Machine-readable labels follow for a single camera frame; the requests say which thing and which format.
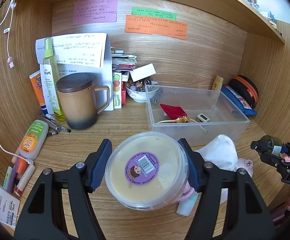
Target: mug handle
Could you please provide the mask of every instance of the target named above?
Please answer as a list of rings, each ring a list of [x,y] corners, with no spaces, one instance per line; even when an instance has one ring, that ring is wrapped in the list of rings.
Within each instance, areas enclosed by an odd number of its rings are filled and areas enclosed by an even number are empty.
[[[106,90],[107,100],[106,103],[103,104],[99,109],[97,109],[97,114],[103,112],[103,110],[109,106],[109,87],[108,86],[98,86],[94,88],[94,91]]]

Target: pink sticky note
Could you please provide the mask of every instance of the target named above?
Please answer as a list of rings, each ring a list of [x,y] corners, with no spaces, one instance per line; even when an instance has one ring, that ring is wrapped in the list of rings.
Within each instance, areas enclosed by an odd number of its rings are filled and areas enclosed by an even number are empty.
[[[72,24],[114,23],[117,16],[117,4],[118,0],[76,2]]]

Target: wooden mug lid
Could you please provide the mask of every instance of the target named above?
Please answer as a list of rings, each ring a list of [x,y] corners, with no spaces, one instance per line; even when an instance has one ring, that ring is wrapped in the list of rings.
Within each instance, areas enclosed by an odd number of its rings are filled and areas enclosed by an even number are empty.
[[[93,84],[94,75],[92,73],[74,73],[59,79],[56,87],[61,93],[73,93],[84,90]]]

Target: orange sticky note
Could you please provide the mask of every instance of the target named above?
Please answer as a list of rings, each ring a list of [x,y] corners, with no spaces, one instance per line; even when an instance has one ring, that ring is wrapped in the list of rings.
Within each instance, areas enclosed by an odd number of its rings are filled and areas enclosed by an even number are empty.
[[[159,34],[186,40],[188,24],[158,17],[126,15],[125,32]]]

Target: fruit sticker card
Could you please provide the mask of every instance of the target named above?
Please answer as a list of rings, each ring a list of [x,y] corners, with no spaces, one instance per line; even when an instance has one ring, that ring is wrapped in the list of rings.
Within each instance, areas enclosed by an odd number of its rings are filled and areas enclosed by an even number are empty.
[[[114,109],[122,108],[122,73],[113,72]]]

